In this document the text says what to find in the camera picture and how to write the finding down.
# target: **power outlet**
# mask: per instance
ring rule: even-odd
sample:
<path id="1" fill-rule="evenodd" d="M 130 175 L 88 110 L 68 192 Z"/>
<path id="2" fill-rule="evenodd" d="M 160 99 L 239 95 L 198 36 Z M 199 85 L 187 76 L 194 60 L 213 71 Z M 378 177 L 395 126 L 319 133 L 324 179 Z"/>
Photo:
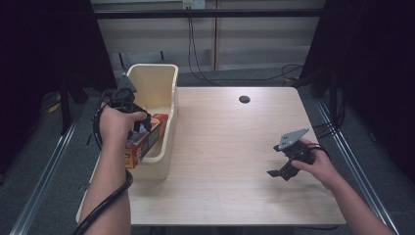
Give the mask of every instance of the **power outlet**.
<path id="1" fill-rule="evenodd" d="M 194 9 L 204 9 L 205 6 L 205 0 L 194 0 L 193 1 Z"/>
<path id="2" fill-rule="evenodd" d="M 192 10 L 194 8 L 193 0 L 183 0 L 183 10 Z"/>
<path id="3" fill-rule="evenodd" d="M 184 10 L 201 10 L 206 8 L 205 0 L 182 0 Z"/>

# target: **beige plastic bin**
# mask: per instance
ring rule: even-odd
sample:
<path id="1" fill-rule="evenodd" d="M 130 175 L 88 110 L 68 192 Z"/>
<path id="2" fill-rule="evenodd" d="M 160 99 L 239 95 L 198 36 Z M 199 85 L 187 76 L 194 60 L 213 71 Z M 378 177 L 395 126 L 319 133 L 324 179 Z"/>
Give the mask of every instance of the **beige plastic bin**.
<path id="1" fill-rule="evenodd" d="M 165 179 L 168 176 L 178 111 L 177 73 L 175 65 L 138 64 L 128 70 L 127 75 L 138 90 L 134 103 L 151 115 L 168 114 L 164 138 L 130 170 L 134 179 Z"/>

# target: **cardboard box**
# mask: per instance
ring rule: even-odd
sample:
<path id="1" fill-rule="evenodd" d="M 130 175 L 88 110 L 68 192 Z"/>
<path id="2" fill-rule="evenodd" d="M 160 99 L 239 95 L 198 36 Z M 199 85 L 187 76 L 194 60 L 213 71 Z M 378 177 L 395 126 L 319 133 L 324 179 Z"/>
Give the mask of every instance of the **cardboard box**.
<path id="1" fill-rule="evenodd" d="M 152 115 L 152 130 L 148 132 L 143 126 L 140 131 L 131 131 L 125 145 L 125 167 L 137 166 L 149 150 L 162 139 L 167 125 L 168 115 Z"/>

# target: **table surface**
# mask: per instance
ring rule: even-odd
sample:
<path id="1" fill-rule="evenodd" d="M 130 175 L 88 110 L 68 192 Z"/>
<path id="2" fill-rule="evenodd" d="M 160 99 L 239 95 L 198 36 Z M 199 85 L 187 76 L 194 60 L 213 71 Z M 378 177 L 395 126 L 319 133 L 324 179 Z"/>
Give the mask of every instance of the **table surface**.
<path id="1" fill-rule="evenodd" d="M 328 225 L 345 220 L 332 194 L 307 172 L 285 181 L 270 169 L 287 161 L 273 150 L 282 134 L 305 127 L 296 89 L 178 87 L 179 112 L 169 175 L 135 180 L 135 225 Z M 242 104 L 240 96 L 251 101 Z"/>

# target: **human hand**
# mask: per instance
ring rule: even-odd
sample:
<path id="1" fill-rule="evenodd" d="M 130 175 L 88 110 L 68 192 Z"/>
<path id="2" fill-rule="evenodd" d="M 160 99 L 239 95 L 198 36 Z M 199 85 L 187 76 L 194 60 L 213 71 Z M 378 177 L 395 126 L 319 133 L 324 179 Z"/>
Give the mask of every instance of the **human hand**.
<path id="1" fill-rule="evenodd" d="M 301 138 L 300 141 L 308 145 L 310 148 L 313 147 L 309 140 Z M 329 157 L 322 150 L 311 150 L 311 155 L 315 158 L 314 164 L 306 164 L 297 160 L 293 160 L 291 165 L 295 168 L 302 169 L 311 173 L 317 178 L 327 189 L 331 189 L 339 178 L 342 178 L 335 167 L 330 162 Z"/>
<path id="2" fill-rule="evenodd" d="M 100 118 L 103 143 L 110 139 L 125 141 L 128 131 L 134 126 L 134 121 L 143 120 L 146 117 L 147 114 L 144 112 L 125 114 L 108 106 L 104 107 Z"/>

